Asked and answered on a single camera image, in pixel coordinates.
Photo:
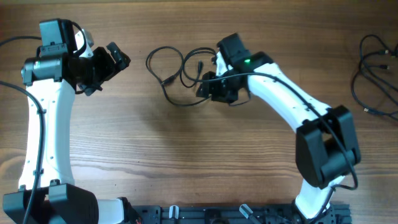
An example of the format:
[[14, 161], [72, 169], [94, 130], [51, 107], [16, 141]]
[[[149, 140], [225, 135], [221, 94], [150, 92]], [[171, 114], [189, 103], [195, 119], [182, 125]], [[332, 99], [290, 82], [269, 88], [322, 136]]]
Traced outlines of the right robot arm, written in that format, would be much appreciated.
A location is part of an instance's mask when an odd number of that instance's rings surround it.
[[238, 34], [217, 44], [215, 72], [200, 79], [197, 96], [235, 105], [244, 88], [271, 106], [292, 128], [295, 163], [303, 182], [285, 223], [351, 223], [348, 205], [333, 205], [337, 188], [356, 190], [361, 162], [353, 116], [316, 100], [287, 78], [264, 52], [250, 53]]

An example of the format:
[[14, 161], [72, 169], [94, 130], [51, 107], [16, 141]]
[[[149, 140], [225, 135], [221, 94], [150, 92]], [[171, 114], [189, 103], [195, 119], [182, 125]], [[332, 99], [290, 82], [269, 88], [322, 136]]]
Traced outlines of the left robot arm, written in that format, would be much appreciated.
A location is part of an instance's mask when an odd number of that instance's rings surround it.
[[96, 198], [75, 185], [70, 118], [75, 97], [92, 95], [130, 64], [115, 43], [93, 47], [76, 22], [40, 23], [42, 45], [21, 70], [19, 91], [29, 103], [27, 152], [18, 190], [3, 196], [15, 223], [135, 223], [125, 198]]

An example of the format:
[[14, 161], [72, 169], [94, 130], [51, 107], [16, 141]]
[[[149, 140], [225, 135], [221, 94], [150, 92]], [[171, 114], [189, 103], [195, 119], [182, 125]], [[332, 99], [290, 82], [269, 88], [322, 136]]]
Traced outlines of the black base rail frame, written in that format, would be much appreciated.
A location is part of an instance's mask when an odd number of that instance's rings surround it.
[[136, 223], [148, 224], [212, 224], [212, 223], [319, 223], [352, 224], [351, 210], [347, 204], [331, 204], [316, 220], [306, 220], [292, 204], [271, 204], [249, 207], [250, 215], [244, 215], [239, 207], [160, 207], [133, 206]]

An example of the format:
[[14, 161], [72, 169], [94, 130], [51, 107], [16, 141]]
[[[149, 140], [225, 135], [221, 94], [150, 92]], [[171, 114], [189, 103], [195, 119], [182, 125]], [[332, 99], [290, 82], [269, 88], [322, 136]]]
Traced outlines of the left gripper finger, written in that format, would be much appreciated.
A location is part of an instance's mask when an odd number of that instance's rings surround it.
[[95, 91], [102, 91], [102, 87], [98, 83], [83, 85], [83, 92], [86, 96], [91, 96]]
[[122, 71], [129, 66], [131, 59], [120, 50], [115, 42], [110, 42], [106, 47], [110, 51], [111, 56], [115, 61], [115, 67], [117, 67], [119, 71]]

